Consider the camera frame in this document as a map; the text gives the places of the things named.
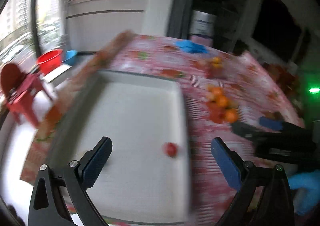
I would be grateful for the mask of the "blue gloved right hand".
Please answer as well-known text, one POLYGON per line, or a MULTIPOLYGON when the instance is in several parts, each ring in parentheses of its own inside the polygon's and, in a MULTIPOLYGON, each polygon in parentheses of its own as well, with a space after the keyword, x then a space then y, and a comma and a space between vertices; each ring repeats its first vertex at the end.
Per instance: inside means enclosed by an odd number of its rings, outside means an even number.
POLYGON ((297 190, 294 199, 295 213, 307 215, 319 203, 319 170, 295 174, 288 179, 291 190, 297 190))

